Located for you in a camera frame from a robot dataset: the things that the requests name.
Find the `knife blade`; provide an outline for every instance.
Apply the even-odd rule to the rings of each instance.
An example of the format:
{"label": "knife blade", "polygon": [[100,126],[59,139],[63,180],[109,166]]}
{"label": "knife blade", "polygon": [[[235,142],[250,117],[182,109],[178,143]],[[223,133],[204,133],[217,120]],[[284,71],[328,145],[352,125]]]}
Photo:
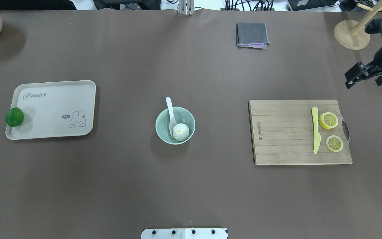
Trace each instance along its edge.
{"label": "knife blade", "polygon": [[312,107],[313,120],[313,153],[317,153],[321,144],[321,134],[318,132],[318,108]]}

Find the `spoon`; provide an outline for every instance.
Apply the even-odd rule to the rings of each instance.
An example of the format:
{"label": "spoon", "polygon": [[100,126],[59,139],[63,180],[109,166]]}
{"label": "spoon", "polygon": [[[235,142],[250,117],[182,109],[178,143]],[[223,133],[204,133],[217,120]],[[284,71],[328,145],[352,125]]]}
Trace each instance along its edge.
{"label": "spoon", "polygon": [[166,97],[166,103],[167,103],[167,110],[169,111],[169,133],[172,138],[173,137],[173,127],[177,125],[175,116],[173,115],[173,107],[172,107],[172,100],[170,97]]}

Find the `light blue object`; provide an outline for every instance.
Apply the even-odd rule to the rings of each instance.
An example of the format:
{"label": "light blue object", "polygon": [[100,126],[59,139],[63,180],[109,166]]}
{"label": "light blue object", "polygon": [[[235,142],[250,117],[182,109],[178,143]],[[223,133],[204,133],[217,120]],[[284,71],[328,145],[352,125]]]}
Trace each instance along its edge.
{"label": "light blue object", "polygon": [[171,145],[180,145],[187,142],[194,134],[195,119],[191,112],[178,106],[173,107],[173,115],[175,115],[175,119],[178,124],[182,123],[188,126],[190,130],[188,138],[184,141],[177,141],[176,139],[172,138],[169,132],[169,112],[167,109],[162,111],[156,119],[156,133],[164,142]]}

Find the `cutting board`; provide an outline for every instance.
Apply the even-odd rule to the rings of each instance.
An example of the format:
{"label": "cutting board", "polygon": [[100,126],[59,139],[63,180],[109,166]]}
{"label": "cutting board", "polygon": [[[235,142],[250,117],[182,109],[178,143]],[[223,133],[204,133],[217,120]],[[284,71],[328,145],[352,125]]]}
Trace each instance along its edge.
{"label": "cutting board", "polygon": [[[313,153],[312,107],[319,114],[337,115],[338,126],[324,129],[318,124],[321,143]],[[337,100],[250,100],[250,121],[256,165],[351,164],[349,144],[345,138]],[[332,152],[326,146],[330,135],[339,136],[344,146]]]}

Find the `white bracket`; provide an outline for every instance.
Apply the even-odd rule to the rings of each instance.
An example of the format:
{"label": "white bracket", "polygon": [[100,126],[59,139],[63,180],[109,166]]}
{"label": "white bracket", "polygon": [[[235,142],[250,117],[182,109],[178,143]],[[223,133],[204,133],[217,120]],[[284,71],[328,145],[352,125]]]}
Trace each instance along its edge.
{"label": "white bracket", "polygon": [[179,0],[179,15],[194,15],[194,0]]}
{"label": "white bracket", "polygon": [[227,228],[145,229],[141,239],[228,239]]}

